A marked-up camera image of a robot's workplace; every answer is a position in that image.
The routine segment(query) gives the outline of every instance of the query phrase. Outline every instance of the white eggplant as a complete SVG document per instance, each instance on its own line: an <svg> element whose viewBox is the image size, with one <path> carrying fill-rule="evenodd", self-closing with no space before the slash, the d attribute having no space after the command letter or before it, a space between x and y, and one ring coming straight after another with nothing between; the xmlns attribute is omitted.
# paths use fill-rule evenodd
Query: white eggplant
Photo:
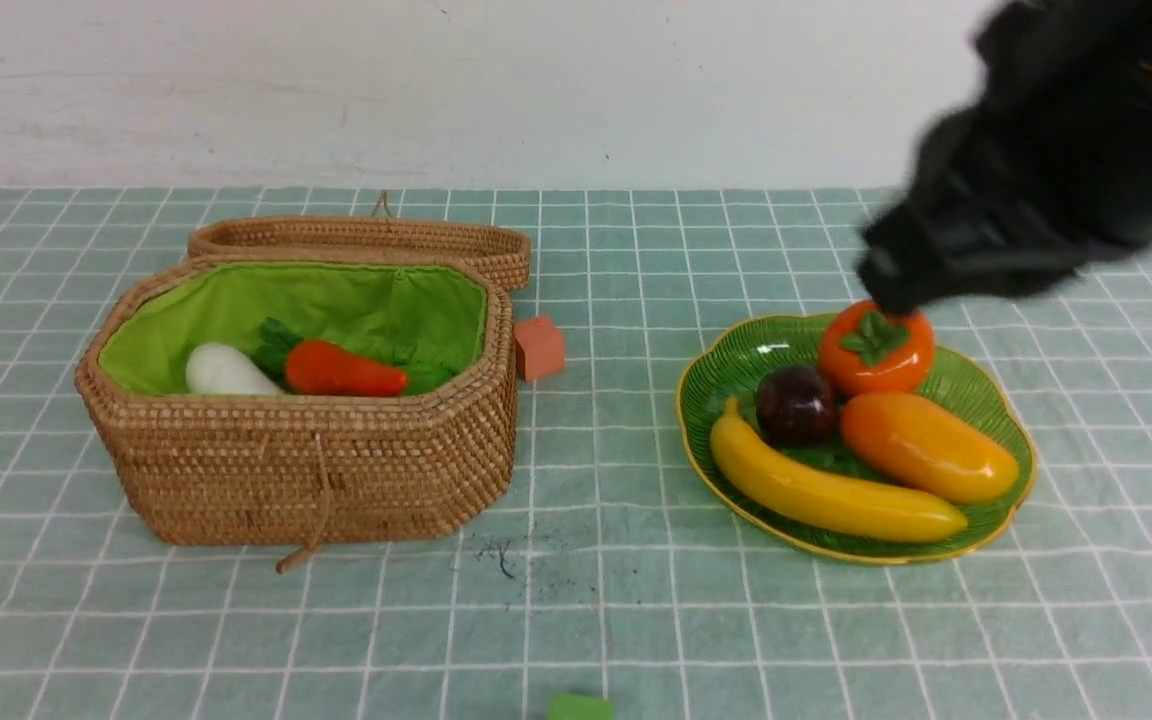
<svg viewBox="0 0 1152 720"><path fill-rule="evenodd" d="M195 395L287 395L242 350L219 342L194 348L184 379Z"/></svg>

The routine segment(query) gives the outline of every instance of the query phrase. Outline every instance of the leaf-shaped plate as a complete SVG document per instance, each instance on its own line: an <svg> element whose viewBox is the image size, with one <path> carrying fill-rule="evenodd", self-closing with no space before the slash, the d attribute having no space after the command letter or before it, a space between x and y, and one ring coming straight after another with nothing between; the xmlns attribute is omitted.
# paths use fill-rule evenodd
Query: leaf-shaped plate
<svg viewBox="0 0 1152 720"><path fill-rule="evenodd" d="M862 564L948 560L994 541L1011 524L1011 516L1033 487L1037 454L1002 389L979 365L945 347L937 348L931 373L918 392L995 439L1020 462L1020 478L1005 497L995 502L960 507L969 520L964 532L930 544L874 541L833 533L765 509L742 495L714 465L708 452L708 431L722 414L723 401L733 395L741 397L746 419L758 427L751 410L758 382L782 365L814 365L820 336L833 316L768 314L745 320L723 333L687 366L679 381L676 410L687 456L700 479L741 518L799 550L835 560ZM838 434L828 442L788 450L786 455L833 473L888 482L861 462Z"/></svg>

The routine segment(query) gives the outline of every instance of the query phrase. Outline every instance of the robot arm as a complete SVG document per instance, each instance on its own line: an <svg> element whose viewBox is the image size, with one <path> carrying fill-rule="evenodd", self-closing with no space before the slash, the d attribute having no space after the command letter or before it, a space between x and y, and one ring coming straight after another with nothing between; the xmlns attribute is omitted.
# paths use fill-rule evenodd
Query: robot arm
<svg viewBox="0 0 1152 720"><path fill-rule="evenodd" d="M888 313L1024 300L1152 247L1152 0L1015 0L975 48L982 94L863 232L856 272Z"/></svg>

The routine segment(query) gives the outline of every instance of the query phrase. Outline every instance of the yellow banana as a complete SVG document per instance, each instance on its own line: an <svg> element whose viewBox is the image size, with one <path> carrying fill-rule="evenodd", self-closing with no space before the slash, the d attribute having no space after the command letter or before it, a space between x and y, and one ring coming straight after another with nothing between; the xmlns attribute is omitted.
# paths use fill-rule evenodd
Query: yellow banana
<svg viewBox="0 0 1152 720"><path fill-rule="evenodd" d="M847 478L809 468L773 450L728 397L708 432L718 469L768 510L836 533L878 541L942 541L968 526L967 516L932 493Z"/></svg>

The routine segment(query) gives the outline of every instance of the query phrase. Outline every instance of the green block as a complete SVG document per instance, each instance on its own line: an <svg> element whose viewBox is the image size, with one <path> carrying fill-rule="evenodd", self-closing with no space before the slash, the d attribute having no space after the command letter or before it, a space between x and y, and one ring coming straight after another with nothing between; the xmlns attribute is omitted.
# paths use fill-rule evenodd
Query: green block
<svg viewBox="0 0 1152 720"><path fill-rule="evenodd" d="M550 702L548 720L613 720L612 702L578 694L558 694Z"/></svg>

